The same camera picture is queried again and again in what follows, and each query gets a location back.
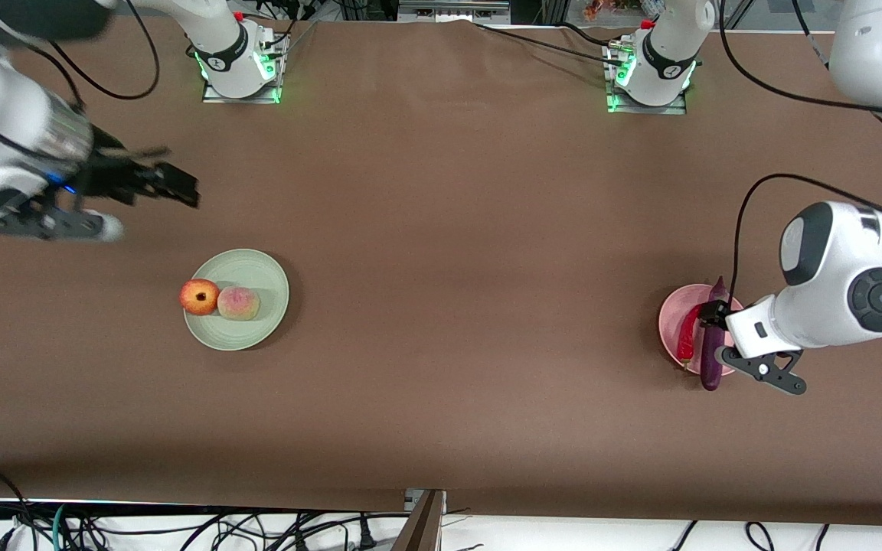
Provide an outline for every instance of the brown table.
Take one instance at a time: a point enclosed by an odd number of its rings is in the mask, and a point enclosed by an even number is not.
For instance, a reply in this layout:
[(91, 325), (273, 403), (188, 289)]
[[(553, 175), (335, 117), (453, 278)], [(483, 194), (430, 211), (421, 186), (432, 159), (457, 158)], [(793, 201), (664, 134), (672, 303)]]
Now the brown table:
[[(29, 495), (382, 510), (436, 486), (476, 513), (882, 523), (882, 341), (806, 353), (794, 398), (704, 392), (655, 334), (666, 294), (729, 272), (755, 179), (882, 198), (875, 119), (756, 88), (715, 36), (689, 115), (609, 114), (599, 65), (465, 22), (322, 24), (281, 105), (203, 105), (182, 32), (150, 25), (158, 90), (84, 95), (129, 147), (170, 145), (203, 206), (94, 202), (116, 244), (0, 237), (0, 470)], [(734, 42), (835, 95), (801, 36)], [(70, 52), (118, 91), (151, 74), (130, 20)], [(781, 289), (780, 231), (823, 198), (756, 196), (742, 300)], [(175, 297), (235, 247), (293, 298), (263, 345), (214, 352)]]

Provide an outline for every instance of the eggplant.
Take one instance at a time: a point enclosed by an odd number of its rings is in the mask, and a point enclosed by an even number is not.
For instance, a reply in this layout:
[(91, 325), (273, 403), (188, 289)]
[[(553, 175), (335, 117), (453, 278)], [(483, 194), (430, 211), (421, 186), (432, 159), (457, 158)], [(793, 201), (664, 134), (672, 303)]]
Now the eggplant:
[[(717, 284), (710, 290), (710, 302), (714, 300), (726, 301), (729, 298), (724, 278), (717, 280)], [(711, 325), (703, 331), (703, 349), (700, 351), (700, 383), (706, 390), (717, 390), (720, 386), (720, 377), (724, 368), (717, 362), (717, 349), (724, 345), (726, 331)]]

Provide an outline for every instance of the peach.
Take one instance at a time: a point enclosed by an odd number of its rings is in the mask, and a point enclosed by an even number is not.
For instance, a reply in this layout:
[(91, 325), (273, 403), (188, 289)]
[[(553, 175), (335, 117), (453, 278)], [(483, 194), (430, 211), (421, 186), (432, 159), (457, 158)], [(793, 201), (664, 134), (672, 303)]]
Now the peach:
[(227, 320), (253, 320), (260, 309), (260, 298), (247, 287), (224, 287), (217, 297), (217, 310)]
[(207, 316), (217, 309), (220, 287), (209, 279), (189, 279), (179, 292), (179, 304), (193, 316)]

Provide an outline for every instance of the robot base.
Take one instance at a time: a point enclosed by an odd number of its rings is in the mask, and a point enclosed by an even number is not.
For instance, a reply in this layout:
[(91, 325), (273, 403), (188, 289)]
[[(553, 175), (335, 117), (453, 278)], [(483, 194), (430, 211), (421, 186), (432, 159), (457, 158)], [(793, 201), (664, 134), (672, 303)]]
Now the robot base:
[[(622, 46), (630, 44), (632, 36), (630, 34), (622, 36), (620, 43)], [(601, 53), (605, 59), (621, 60), (624, 64), (622, 67), (603, 64), (605, 67), (605, 94), (608, 95), (608, 112), (643, 112), (648, 115), (686, 115), (686, 89), (679, 92), (675, 100), (668, 105), (654, 107), (651, 105), (642, 105), (633, 100), (628, 92), (617, 85), (619, 76), (623, 77), (622, 72), (628, 70), (628, 67), (634, 63), (634, 56), (630, 55), (627, 48), (619, 47), (613, 49), (609, 46), (602, 46)]]
[[(266, 32), (270, 32), (270, 36), (265, 36), (266, 41), (273, 39), (273, 31), (266, 28)], [(203, 103), (249, 103), (254, 105), (265, 105), (270, 103), (281, 103), (281, 86), (284, 83), (284, 67), (288, 62), (288, 47), (291, 43), (291, 36), (281, 38), (281, 41), (273, 45), (267, 50), (263, 50), (265, 55), (277, 54), (277, 58), (273, 60), (265, 60), (262, 63), (263, 69), (274, 72), (274, 78), (269, 83), (263, 85), (256, 93), (243, 98), (230, 98), (220, 95), (213, 87), (207, 83), (206, 77), (203, 78)]]

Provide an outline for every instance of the pink plate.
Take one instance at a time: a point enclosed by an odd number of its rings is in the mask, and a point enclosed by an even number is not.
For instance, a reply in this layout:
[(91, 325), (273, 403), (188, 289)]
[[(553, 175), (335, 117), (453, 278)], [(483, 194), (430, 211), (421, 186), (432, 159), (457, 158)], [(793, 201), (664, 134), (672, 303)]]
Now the pink plate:
[[(704, 283), (694, 283), (693, 285), (679, 287), (679, 289), (676, 289), (671, 295), (665, 297), (665, 302), (662, 303), (662, 308), (658, 311), (658, 336), (662, 340), (662, 346), (665, 346), (665, 352), (668, 353), (673, 362), (682, 367), (686, 367), (687, 370), (696, 374), (700, 374), (700, 352), (703, 350), (703, 328), (699, 327), (699, 324), (697, 324), (696, 341), (693, 342), (693, 360), (690, 360), (690, 363), (687, 366), (683, 366), (683, 363), (676, 358), (676, 343), (679, 342), (679, 327), (683, 324), (683, 320), (686, 319), (686, 314), (688, 314), (696, 304), (703, 304), (710, 299), (710, 290), (713, 288), (712, 285), (705, 285)], [(735, 298), (732, 304), (732, 309), (736, 311), (742, 310), (743, 308), (744, 307), (741, 305), (740, 301)], [(733, 346), (734, 339), (730, 336), (730, 332), (727, 332), (724, 336), (724, 344), (727, 346)], [(724, 366), (724, 374), (731, 373), (734, 373), (734, 370), (730, 369), (730, 367)]]

